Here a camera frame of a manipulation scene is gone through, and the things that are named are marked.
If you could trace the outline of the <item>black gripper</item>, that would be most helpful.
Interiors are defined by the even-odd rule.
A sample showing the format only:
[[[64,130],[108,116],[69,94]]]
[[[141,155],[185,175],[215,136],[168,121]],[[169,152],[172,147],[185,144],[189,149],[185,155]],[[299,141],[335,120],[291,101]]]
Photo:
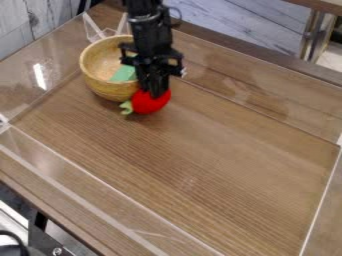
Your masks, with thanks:
[[[152,90],[152,97],[158,98],[168,90],[169,75],[182,77],[185,75],[185,67],[182,66],[184,55],[173,48],[164,48],[152,56],[142,56],[133,43],[120,43],[121,52],[120,63],[134,67],[136,78],[138,80],[142,91]]]

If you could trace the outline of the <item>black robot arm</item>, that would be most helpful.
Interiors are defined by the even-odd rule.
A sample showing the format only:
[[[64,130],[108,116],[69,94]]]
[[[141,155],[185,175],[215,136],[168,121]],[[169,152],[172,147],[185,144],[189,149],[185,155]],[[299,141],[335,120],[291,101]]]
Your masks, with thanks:
[[[121,0],[126,11],[132,41],[118,44],[120,61],[134,68],[140,88],[152,98],[169,89],[169,77],[184,74],[182,53],[173,47],[169,7],[162,0]]]

